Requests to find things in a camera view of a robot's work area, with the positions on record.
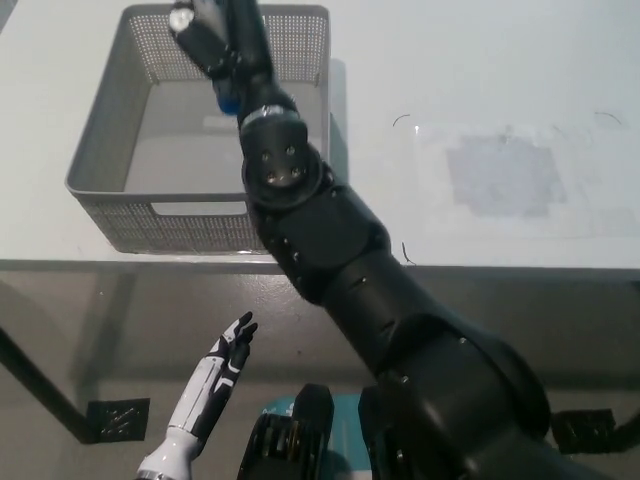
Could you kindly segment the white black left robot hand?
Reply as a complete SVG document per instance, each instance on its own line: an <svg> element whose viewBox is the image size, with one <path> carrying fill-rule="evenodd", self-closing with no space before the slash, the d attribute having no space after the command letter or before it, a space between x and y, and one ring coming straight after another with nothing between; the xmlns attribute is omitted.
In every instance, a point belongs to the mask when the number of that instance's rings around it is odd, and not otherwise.
<svg viewBox="0 0 640 480"><path fill-rule="evenodd" d="M170 429L182 430L205 443L219 420L250 355L258 328L247 312L216 340L194 369L169 420Z"/></svg>

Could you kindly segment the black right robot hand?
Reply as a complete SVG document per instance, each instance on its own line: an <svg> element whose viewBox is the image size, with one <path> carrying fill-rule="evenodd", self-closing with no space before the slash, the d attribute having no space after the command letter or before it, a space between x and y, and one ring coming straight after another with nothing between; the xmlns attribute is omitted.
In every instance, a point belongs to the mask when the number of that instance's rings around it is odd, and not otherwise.
<svg viewBox="0 0 640 480"><path fill-rule="evenodd" d="M243 122L262 109L295 112L280 87L255 1L176 1L168 28L213 85L218 107Z"/></svg>

